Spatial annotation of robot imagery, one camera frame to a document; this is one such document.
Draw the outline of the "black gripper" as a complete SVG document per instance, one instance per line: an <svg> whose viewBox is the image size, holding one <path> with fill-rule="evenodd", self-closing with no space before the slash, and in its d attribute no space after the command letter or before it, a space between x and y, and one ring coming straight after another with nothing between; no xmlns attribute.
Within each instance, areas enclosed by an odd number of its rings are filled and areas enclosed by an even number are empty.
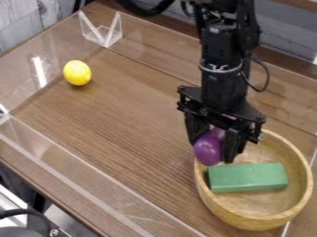
<svg viewBox="0 0 317 237"><path fill-rule="evenodd" d="M259 88L250 83L250 63L263 66L266 82ZM262 60L249 54L232 68L199 60L199 86L179 86L176 109L183 112L190 144L195 144L208 126L224 130L223 161L231 163L246 142L258 143L266 116L249 104L247 89L262 93L270 82L270 72Z"/></svg>

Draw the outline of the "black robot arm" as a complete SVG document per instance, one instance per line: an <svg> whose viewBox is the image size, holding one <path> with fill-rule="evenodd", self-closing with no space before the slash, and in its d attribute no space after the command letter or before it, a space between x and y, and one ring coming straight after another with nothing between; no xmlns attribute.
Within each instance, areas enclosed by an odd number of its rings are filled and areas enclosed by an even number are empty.
<svg viewBox="0 0 317 237"><path fill-rule="evenodd" d="M202 46L200 84L179 86L176 109L183 112L190 144L200 163L230 163L249 143L257 143L265 115L249 104L247 91L263 92L250 82L250 66L261 61L259 25L254 0L191 0Z"/></svg>

